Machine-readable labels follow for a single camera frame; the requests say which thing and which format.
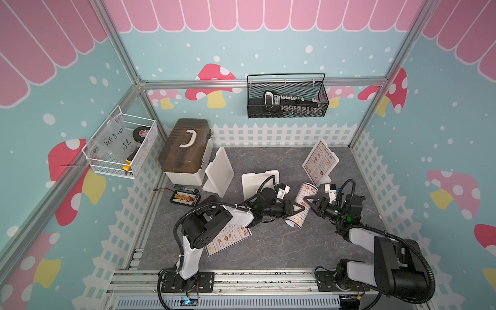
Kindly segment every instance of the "gray floor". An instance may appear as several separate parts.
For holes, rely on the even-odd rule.
[[[226,148],[235,176],[223,200],[239,203],[243,200],[241,175],[279,170],[280,182],[291,187],[285,198],[293,200],[303,182],[309,179],[302,168],[310,148],[267,147],[267,148]],[[332,183],[340,187],[349,178],[355,179],[355,194],[364,195],[362,223],[384,228],[372,197],[367,190],[351,151],[347,147],[332,148],[339,158],[339,164],[331,172]],[[351,184],[345,193],[351,191]],[[211,193],[201,191],[202,199]],[[318,195],[324,195],[324,185]],[[171,193],[166,191],[160,202],[143,256],[140,270],[158,270],[171,267],[179,256],[179,249],[172,235],[176,221],[189,207],[169,202]],[[290,227],[282,219],[272,223],[259,224],[251,229],[253,236],[211,257],[205,253],[200,260],[200,270],[205,269],[247,269],[247,268],[314,268],[317,265],[335,268],[341,258],[373,262],[372,253],[348,243],[335,234],[335,227],[328,220],[317,217],[312,211],[302,229]]]

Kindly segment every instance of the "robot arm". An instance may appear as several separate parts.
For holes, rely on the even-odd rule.
[[[333,187],[335,189],[331,185],[330,191],[326,188],[330,197]],[[336,232],[346,241],[374,253],[374,264],[340,260],[336,267],[335,285],[347,290],[357,282],[365,283],[382,294],[406,302],[420,304],[430,300],[435,281],[429,264],[420,253],[419,245],[414,240],[404,240],[361,224],[364,200],[365,197],[354,195],[354,188],[351,194],[346,195],[343,203],[341,191],[337,193],[335,204],[331,203],[332,198],[305,197],[311,209],[319,217],[329,218],[336,226]]]

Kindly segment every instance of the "white toolbox base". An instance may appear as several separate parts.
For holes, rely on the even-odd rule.
[[[166,172],[165,174],[172,183],[181,184],[181,185],[193,185],[200,186],[203,184],[203,179],[205,178],[205,169],[208,166],[208,162],[210,161],[210,156],[212,155],[213,149],[212,139],[209,139],[207,142],[207,147],[205,147],[205,153],[203,154],[203,164],[201,165],[200,170],[196,173],[175,173],[175,172]]]

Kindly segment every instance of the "metal bracket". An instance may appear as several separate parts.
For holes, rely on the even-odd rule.
[[[319,292],[343,292],[343,290],[338,287],[333,272],[329,272],[327,270],[316,271],[315,275],[317,276],[317,287]],[[363,292],[364,288],[366,292],[370,291],[370,288],[362,283],[356,281],[352,282],[354,283],[346,283],[347,287],[350,288],[349,291]]]
[[[176,271],[168,271],[164,274],[164,282],[162,282],[160,291],[162,293],[183,293],[184,289],[188,289],[188,286],[196,286],[196,281],[198,281],[199,293],[212,293],[214,274],[214,272],[199,272],[196,278],[184,280]]]

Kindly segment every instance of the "wall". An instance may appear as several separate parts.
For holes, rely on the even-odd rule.
[[[62,174],[50,150],[75,150],[130,87],[88,0],[25,2],[0,2],[0,249]]]
[[[387,105],[354,148],[386,227],[433,267],[439,310],[496,307],[494,16],[495,1],[442,1],[404,64],[402,113]]]
[[[384,76],[422,0],[105,3],[138,74],[153,81],[242,79],[264,72]],[[217,74],[207,72],[212,67]],[[311,145],[319,138],[347,145],[370,102],[355,97],[360,90],[353,89],[343,91],[346,96],[333,89],[330,97],[337,99],[325,118],[297,121],[247,119],[246,91],[240,88],[208,95],[176,89],[160,96],[155,90],[151,98],[170,97],[155,102],[166,130],[179,118],[205,118],[216,145]]]

